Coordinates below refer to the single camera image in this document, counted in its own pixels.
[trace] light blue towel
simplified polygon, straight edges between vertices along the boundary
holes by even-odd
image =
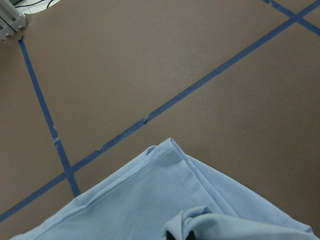
[[[238,224],[248,226],[243,230],[251,233],[261,233],[260,226],[264,224],[268,224],[268,230],[283,226],[281,229],[291,236],[300,233],[306,235],[307,240],[317,239],[309,226],[293,220],[228,176],[186,155],[171,138],[159,146],[149,147],[40,226],[12,239],[159,240],[169,226],[180,231],[179,236],[184,238],[183,221],[174,221],[175,216],[179,213],[185,213],[186,218],[196,215],[198,218],[192,219],[188,229],[205,222],[201,215],[209,212],[211,215],[206,220],[211,224],[222,221],[233,228]],[[228,234],[208,239],[264,239],[240,238],[243,232],[237,230],[228,231]]]

